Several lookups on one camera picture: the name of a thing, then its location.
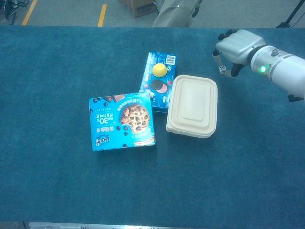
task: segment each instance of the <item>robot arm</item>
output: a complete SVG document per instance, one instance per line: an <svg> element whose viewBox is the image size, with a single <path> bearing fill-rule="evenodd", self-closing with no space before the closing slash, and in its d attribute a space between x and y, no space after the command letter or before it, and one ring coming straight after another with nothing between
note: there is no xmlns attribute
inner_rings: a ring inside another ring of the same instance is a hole
<svg viewBox="0 0 305 229"><path fill-rule="evenodd" d="M304 100L305 60L284 52L264 39L246 30L229 30L219 36L212 56L221 74L236 77L243 67L249 65L273 83L288 91L290 102ZM233 63L232 70L222 65L221 56Z"/></svg>

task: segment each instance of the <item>gray pants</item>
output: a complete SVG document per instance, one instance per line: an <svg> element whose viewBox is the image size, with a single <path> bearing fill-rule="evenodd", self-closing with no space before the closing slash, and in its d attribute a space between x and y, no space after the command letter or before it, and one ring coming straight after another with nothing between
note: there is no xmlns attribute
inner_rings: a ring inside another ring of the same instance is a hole
<svg viewBox="0 0 305 229"><path fill-rule="evenodd" d="M159 11L153 27L190 27L200 0L154 0Z"/></svg>

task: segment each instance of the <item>food container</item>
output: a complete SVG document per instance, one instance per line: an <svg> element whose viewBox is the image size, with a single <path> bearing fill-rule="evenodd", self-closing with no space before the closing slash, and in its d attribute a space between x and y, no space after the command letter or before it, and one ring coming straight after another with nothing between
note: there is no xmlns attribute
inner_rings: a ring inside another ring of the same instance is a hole
<svg viewBox="0 0 305 229"><path fill-rule="evenodd" d="M166 130L208 138L216 130L217 85L213 80L179 75L173 82Z"/></svg>

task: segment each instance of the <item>barcode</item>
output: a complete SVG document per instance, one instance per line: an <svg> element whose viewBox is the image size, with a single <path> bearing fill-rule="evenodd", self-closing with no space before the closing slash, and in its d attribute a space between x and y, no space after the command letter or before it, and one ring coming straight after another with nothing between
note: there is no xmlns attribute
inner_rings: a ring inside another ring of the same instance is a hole
<svg viewBox="0 0 305 229"><path fill-rule="evenodd" d="M175 65L176 57L175 56L166 56L165 64Z"/></svg>

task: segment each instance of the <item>package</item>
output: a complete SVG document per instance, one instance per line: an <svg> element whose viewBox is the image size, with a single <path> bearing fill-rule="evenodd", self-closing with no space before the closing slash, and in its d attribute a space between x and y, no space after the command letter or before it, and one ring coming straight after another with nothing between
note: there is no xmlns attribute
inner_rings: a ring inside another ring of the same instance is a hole
<svg viewBox="0 0 305 229"><path fill-rule="evenodd" d="M152 99L152 111L154 112L166 113L168 111L177 60L176 54L148 53L140 92L154 93Z"/></svg>
<svg viewBox="0 0 305 229"><path fill-rule="evenodd" d="M148 92L92 98L89 109L93 151L155 144Z"/></svg>
<svg viewBox="0 0 305 229"><path fill-rule="evenodd" d="M179 75L173 82L166 130L192 137L210 137L216 130L217 98L217 85L213 80Z"/></svg>
<svg viewBox="0 0 305 229"><path fill-rule="evenodd" d="M121 0L121 2L135 18L157 9L153 0Z"/></svg>

